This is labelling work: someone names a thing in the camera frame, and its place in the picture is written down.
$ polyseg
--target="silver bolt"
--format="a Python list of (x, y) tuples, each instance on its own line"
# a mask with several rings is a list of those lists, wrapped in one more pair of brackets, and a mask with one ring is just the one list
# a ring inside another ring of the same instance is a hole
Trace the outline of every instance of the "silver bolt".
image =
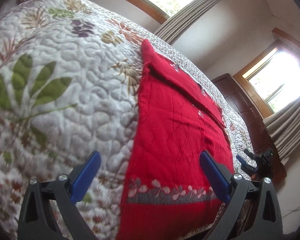
[(236, 179), (236, 180), (242, 179), (242, 175), (241, 175), (241, 174), (238, 174), (238, 173), (235, 173), (235, 174), (233, 175), (233, 177), (234, 177), (234, 179)]
[(271, 179), (268, 178), (268, 177), (265, 177), (263, 180), (264, 180), (265, 183), (267, 183), (267, 184), (270, 184), (270, 183), (271, 183)]
[(31, 184), (31, 185), (34, 185), (34, 184), (36, 184), (37, 182), (38, 182), (37, 179), (31, 179), (31, 180), (30, 180), (30, 184)]
[(61, 174), (59, 176), (59, 180), (61, 180), (61, 181), (66, 180), (66, 179), (68, 179), (68, 176), (66, 174)]

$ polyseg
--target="wooden furniture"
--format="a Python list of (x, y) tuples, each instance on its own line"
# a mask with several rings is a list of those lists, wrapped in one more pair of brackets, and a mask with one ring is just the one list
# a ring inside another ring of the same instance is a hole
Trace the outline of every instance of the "wooden furniture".
[(278, 151), (268, 135), (263, 118), (258, 112), (255, 105), (244, 93), (241, 87), (234, 81), (230, 74), (224, 74), (212, 80), (215, 86), (220, 90), (227, 103), (242, 117), (246, 123), (252, 147), (255, 153), (264, 152), (271, 148), (274, 152), (273, 170), (274, 183), (279, 183), (286, 176), (287, 172), (280, 161)]

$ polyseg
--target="gray curtain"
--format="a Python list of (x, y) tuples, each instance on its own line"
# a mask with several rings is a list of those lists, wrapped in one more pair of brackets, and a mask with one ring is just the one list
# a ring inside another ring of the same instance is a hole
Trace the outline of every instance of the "gray curtain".
[(159, 38), (172, 44), (196, 19), (220, 0), (194, 0), (165, 21), (155, 32)]
[(285, 164), (300, 144), (300, 97), (263, 120)]

